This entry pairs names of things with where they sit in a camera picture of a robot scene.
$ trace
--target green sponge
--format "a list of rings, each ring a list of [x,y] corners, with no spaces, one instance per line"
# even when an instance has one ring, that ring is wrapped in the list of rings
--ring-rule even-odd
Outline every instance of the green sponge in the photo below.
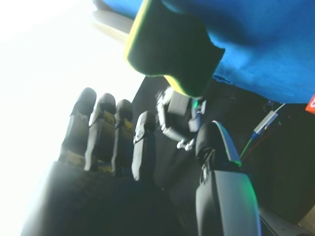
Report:
[[[178,92],[201,97],[224,54],[204,24],[170,11],[160,0],[144,0],[130,32],[126,58],[138,72],[165,76]]]

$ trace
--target blue tablecloth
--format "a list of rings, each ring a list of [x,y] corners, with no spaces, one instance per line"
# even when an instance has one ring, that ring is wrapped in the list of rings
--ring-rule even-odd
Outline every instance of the blue tablecloth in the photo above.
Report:
[[[104,0],[134,18],[142,0]],[[198,15],[212,42],[225,48],[213,78],[281,103],[315,94],[314,0],[163,0]]]

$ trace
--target bright white light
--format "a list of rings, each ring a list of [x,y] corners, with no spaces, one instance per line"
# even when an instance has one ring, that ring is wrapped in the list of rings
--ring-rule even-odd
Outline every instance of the bright white light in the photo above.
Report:
[[[0,3],[0,235],[19,235],[31,192],[58,158],[81,90],[132,101],[142,83],[125,63],[123,46],[85,21],[93,7],[84,2]]]

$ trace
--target red label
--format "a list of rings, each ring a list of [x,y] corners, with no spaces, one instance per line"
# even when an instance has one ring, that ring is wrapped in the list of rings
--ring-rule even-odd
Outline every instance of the red label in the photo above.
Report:
[[[315,114],[315,95],[312,97],[305,110]]]

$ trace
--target red wire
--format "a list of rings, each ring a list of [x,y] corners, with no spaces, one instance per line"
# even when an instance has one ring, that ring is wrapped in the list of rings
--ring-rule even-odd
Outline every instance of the red wire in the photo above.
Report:
[[[251,149],[248,150],[248,152],[246,153],[246,155],[243,157],[242,161],[244,162],[246,160],[246,158],[249,156],[249,154],[254,151],[254,149],[256,147],[258,147],[258,145],[264,141],[266,138],[268,138],[270,136],[271,133],[267,134],[265,137],[263,137],[261,140],[259,140]]]

